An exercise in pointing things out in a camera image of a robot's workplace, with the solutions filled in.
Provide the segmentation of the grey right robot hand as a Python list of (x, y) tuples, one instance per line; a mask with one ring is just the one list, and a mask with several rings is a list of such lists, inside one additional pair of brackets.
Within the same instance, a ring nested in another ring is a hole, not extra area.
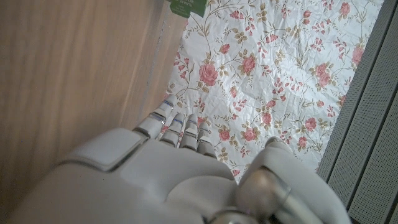
[(168, 97), (133, 130), (69, 153), (9, 223), (349, 223), (341, 200), (272, 137), (240, 181), (217, 160), (206, 123)]

